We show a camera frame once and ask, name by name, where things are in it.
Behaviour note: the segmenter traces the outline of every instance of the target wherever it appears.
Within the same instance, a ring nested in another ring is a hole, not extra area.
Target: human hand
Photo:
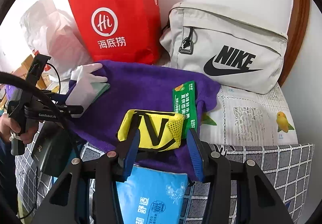
[[[0,117],[0,137],[5,141],[9,142],[9,138],[11,137],[10,130],[13,130],[15,133],[19,133],[21,128],[19,124],[13,119],[8,118],[8,114],[4,113]],[[30,127],[27,132],[20,135],[21,140],[24,144],[29,144],[33,142],[33,137],[38,131],[38,126]]]

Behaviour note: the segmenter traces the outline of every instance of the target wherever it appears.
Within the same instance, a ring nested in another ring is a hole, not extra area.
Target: yellow mesh
[[[184,117],[182,117],[181,119],[176,119],[168,122],[168,128],[174,140],[178,143],[181,143],[183,121],[184,121]]]

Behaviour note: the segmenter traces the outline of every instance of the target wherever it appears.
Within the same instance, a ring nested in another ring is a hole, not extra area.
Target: haidilao logo
[[[109,37],[118,28],[118,18],[109,8],[99,8],[92,15],[92,27],[101,36]]]

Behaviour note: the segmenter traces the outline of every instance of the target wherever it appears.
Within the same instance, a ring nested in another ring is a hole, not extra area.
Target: black carabiner clip
[[[188,55],[192,55],[193,53],[193,49],[194,49],[194,45],[192,43],[192,33],[194,31],[193,27],[190,27],[190,32],[189,32],[189,36],[186,37],[182,43],[181,46],[179,48],[179,52],[182,54],[188,54]]]

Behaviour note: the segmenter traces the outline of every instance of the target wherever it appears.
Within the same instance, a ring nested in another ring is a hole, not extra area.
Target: white glove
[[[101,63],[94,63],[79,66],[71,73],[70,79],[75,80],[76,85],[66,100],[67,105],[81,105],[84,108],[84,112],[87,110],[96,95],[106,86],[106,77],[91,74],[102,67]],[[71,116],[80,118],[83,113]]]

